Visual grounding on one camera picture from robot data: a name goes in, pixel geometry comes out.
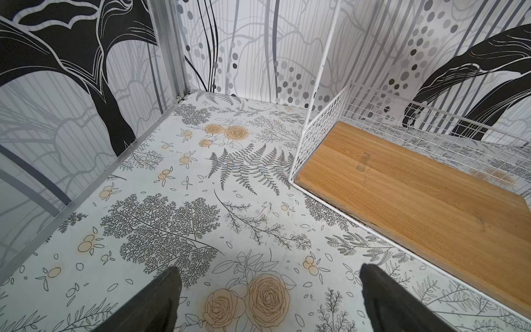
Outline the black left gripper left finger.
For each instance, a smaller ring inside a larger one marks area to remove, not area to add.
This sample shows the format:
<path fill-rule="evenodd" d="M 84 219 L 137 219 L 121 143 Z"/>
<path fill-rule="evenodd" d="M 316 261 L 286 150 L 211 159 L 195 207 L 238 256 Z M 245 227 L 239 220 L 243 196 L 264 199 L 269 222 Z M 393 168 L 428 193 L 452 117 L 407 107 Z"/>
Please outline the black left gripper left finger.
<path fill-rule="evenodd" d="M 95 330 L 173 331 L 182 286 L 178 268 L 167 268 Z"/>

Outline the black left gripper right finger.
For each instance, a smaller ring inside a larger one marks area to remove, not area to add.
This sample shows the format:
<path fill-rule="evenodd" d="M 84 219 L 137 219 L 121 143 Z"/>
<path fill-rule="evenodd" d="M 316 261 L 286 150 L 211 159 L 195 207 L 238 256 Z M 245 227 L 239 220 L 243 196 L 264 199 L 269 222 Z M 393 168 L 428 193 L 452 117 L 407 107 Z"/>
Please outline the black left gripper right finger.
<path fill-rule="evenodd" d="M 365 309 L 374 331 L 452 331 L 380 267 L 360 269 Z"/>

